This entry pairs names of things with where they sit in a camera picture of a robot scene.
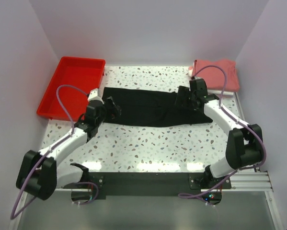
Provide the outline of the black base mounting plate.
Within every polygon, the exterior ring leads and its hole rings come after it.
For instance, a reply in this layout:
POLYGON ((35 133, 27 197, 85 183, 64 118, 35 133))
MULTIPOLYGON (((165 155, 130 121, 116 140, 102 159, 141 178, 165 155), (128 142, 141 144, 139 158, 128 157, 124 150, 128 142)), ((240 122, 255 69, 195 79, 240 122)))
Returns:
POLYGON ((228 177, 208 172, 85 172, 79 182, 64 182, 64 189, 82 189, 76 200, 92 201, 108 196, 169 196, 219 203, 221 191, 230 189, 228 177))

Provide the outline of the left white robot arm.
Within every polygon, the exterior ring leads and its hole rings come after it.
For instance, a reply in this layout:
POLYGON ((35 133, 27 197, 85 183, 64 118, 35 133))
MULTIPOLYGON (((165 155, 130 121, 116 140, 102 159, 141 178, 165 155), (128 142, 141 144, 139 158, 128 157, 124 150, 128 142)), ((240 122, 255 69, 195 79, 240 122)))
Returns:
POLYGON ((88 102, 86 112, 62 138, 39 151, 24 155, 16 180, 16 187, 41 200, 47 200, 57 186, 57 167, 74 150, 96 136, 105 119, 121 115, 121 108, 113 98, 94 98, 88 102))

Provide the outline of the black t shirt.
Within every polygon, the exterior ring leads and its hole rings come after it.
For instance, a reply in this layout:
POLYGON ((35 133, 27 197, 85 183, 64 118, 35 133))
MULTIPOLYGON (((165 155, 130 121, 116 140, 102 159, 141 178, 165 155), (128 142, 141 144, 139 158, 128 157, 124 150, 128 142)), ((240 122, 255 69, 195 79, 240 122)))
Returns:
POLYGON ((131 90, 105 87, 102 99, 112 97, 121 108, 121 115, 105 122, 138 127, 172 127, 212 123, 199 111, 182 109, 174 105, 176 92, 131 90))

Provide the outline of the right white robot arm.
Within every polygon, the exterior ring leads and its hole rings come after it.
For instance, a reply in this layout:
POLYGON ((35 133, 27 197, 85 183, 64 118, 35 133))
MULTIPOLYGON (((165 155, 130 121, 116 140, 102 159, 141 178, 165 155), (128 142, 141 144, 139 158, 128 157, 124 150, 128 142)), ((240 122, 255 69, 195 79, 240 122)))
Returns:
POLYGON ((266 149, 261 127, 238 118, 221 98, 207 92, 203 79, 191 80, 189 87, 179 86, 175 105, 211 118, 228 137, 225 156, 205 168, 199 181, 201 187, 215 188, 232 173, 264 164, 266 149))

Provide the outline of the pink folded t shirt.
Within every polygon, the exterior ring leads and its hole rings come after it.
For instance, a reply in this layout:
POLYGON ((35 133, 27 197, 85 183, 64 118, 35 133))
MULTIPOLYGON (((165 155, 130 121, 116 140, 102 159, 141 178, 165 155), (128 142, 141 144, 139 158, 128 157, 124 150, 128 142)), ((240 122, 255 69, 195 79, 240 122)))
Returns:
POLYGON ((238 92, 240 89, 239 79, 236 70, 236 62, 229 59, 220 59, 217 61, 196 59, 193 64, 193 75, 196 77, 203 78, 206 82, 207 88, 209 90, 222 90, 224 86, 224 74, 221 70, 215 67, 208 67, 202 70, 200 69, 205 66, 218 66, 227 75, 227 84, 225 86, 225 91, 228 92, 238 92))

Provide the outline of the red plastic tray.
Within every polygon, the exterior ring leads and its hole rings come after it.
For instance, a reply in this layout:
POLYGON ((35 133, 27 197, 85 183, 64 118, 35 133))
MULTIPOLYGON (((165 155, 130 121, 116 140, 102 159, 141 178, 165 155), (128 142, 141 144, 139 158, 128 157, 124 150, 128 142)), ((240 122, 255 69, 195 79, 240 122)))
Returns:
POLYGON ((60 106, 56 92, 73 121, 85 112, 88 104, 87 94, 99 88, 105 67, 104 59, 62 57, 44 96, 36 111, 37 115, 46 119, 69 121, 60 106))

